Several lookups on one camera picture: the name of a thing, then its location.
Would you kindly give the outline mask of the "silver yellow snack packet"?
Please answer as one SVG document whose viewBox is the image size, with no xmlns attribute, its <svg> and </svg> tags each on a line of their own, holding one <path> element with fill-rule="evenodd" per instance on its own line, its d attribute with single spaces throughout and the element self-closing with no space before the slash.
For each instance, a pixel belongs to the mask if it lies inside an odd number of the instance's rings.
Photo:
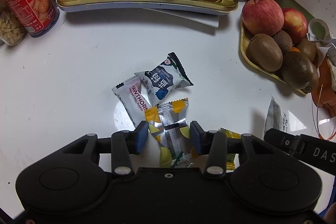
<svg viewBox="0 0 336 224">
<path fill-rule="evenodd" d="M 160 148 L 161 168 L 186 168 L 192 162 L 191 139 L 187 122 L 189 99 L 160 104 L 145 111 L 150 133 Z"/>
</svg>

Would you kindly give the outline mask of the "white sesame crisp packet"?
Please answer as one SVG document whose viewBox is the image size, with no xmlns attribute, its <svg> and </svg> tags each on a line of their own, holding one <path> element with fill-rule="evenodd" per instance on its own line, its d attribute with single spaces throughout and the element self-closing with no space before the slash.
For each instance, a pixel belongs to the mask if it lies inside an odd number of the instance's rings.
<svg viewBox="0 0 336 224">
<path fill-rule="evenodd" d="M 271 97 L 268 107 L 264 132 L 272 128 L 286 133 L 289 132 L 289 112 L 287 109 L 282 109 L 274 97 Z"/>
</svg>

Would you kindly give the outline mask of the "gold foil candy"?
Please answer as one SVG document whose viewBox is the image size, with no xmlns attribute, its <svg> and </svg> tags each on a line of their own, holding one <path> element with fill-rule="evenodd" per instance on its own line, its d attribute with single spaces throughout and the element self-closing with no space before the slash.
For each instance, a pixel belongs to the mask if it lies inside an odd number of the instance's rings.
<svg viewBox="0 0 336 224">
<path fill-rule="evenodd" d="M 241 139 L 241 135 L 239 133 L 233 132 L 225 128 L 220 128 L 219 131 L 226 135 L 227 141 L 228 141 L 226 168 L 229 171 L 234 171 L 236 169 L 236 164 L 235 164 L 236 153 L 231 153 L 232 148 L 230 147 L 231 145 L 230 141 L 232 139 Z"/>
</svg>

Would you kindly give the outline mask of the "white hawthorn bar packet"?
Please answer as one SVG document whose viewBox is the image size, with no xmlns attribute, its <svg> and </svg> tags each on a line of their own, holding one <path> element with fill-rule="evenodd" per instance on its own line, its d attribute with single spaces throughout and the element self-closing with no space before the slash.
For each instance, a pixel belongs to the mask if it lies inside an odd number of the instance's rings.
<svg viewBox="0 0 336 224">
<path fill-rule="evenodd" d="M 134 127 L 145 120 L 145 111 L 151 108 L 151 104 L 141 93 L 141 80 L 134 76 L 112 88 L 114 94 L 123 104 Z"/>
</svg>

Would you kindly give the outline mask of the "blue white snack packet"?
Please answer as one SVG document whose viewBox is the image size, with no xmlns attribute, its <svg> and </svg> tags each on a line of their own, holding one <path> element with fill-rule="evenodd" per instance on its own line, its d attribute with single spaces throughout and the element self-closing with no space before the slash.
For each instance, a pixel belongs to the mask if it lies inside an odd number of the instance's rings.
<svg viewBox="0 0 336 224">
<path fill-rule="evenodd" d="M 167 58 L 154 69 L 136 72 L 134 75 L 139 77 L 146 87 L 152 106 L 159 105 L 172 90 L 194 85 L 174 52 L 169 53 Z"/>
</svg>

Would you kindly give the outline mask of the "large front kiwi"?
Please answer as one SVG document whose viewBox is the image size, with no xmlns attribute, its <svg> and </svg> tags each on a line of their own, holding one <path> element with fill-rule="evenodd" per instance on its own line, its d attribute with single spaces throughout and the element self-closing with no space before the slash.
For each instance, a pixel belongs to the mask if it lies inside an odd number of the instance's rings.
<svg viewBox="0 0 336 224">
<path fill-rule="evenodd" d="M 311 93 L 318 86 L 318 73 L 312 62 L 301 52 L 284 55 L 280 68 L 282 79 L 292 88 Z"/>
</svg>

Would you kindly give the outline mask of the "back right kiwi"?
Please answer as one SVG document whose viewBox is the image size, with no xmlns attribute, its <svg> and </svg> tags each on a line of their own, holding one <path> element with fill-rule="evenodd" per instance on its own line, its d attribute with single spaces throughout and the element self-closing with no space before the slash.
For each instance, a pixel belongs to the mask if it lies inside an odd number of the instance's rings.
<svg viewBox="0 0 336 224">
<path fill-rule="evenodd" d="M 311 62 L 314 61 L 316 55 L 316 46 L 313 42 L 310 42 L 308 39 L 302 39 L 301 42 L 297 44 L 297 48 Z"/>
</svg>

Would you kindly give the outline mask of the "front left kiwi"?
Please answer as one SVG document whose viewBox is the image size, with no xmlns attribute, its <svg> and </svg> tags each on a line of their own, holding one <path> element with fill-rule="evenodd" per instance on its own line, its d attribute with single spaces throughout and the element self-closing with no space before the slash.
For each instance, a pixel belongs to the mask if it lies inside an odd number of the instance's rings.
<svg viewBox="0 0 336 224">
<path fill-rule="evenodd" d="M 266 34 L 254 35 L 245 53 L 252 63 L 267 72 L 275 72 L 282 66 L 282 51 L 274 39 Z"/>
</svg>

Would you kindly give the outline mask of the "yellow fruit tray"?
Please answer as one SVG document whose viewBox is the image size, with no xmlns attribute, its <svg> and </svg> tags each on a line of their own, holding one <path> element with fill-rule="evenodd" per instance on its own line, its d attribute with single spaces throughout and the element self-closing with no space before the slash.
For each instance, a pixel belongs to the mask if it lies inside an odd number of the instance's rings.
<svg viewBox="0 0 336 224">
<path fill-rule="evenodd" d="M 249 41 L 241 40 L 243 56 L 254 66 L 273 77 L 282 79 L 290 87 L 311 93 L 318 85 L 317 68 L 313 65 L 315 46 L 303 40 L 307 53 L 294 50 L 290 36 L 283 30 L 273 36 L 258 33 Z"/>
</svg>

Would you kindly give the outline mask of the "back middle kiwi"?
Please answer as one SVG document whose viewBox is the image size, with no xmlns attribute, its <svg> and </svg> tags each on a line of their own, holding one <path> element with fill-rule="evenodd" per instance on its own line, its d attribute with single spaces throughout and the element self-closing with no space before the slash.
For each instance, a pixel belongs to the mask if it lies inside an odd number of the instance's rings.
<svg viewBox="0 0 336 224">
<path fill-rule="evenodd" d="M 293 47 L 293 42 L 288 33 L 284 30 L 280 30 L 278 33 L 272 36 L 274 41 L 280 47 L 283 54 L 290 52 Z"/>
</svg>

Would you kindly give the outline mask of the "white handheld device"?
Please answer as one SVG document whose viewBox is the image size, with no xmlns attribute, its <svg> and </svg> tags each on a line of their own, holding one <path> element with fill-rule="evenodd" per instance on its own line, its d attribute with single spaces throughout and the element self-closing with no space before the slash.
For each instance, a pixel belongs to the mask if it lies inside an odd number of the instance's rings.
<svg viewBox="0 0 336 224">
<path fill-rule="evenodd" d="M 335 66 L 335 35 L 323 19 L 312 19 L 308 24 L 307 38 L 317 48 L 318 66 L 325 58 Z"/>
</svg>

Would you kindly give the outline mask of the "small red apple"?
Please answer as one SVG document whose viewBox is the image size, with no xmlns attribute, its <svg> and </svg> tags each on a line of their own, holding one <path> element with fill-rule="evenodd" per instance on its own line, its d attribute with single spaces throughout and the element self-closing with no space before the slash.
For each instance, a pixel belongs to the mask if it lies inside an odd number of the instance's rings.
<svg viewBox="0 0 336 224">
<path fill-rule="evenodd" d="M 283 30 L 291 37 L 293 44 L 306 38 L 307 20 L 303 13 L 294 8 L 282 9 L 284 14 Z"/>
</svg>

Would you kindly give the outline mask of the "large red apple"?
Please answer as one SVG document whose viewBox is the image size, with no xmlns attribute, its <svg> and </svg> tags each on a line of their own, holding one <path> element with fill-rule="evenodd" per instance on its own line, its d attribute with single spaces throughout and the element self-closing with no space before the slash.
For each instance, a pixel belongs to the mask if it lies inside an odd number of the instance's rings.
<svg viewBox="0 0 336 224">
<path fill-rule="evenodd" d="M 253 35 L 273 36 L 284 25 L 282 8 L 274 0 L 247 1 L 242 8 L 241 19 L 244 26 Z"/>
</svg>

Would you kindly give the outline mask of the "glass jar of nuts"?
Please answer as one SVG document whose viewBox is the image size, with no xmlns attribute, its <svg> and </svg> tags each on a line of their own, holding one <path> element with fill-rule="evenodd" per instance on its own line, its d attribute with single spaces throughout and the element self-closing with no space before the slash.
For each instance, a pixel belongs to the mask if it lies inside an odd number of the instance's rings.
<svg viewBox="0 0 336 224">
<path fill-rule="evenodd" d="M 1 42 L 8 46 L 16 46 L 27 35 L 27 30 L 8 6 L 1 8 Z"/>
</svg>

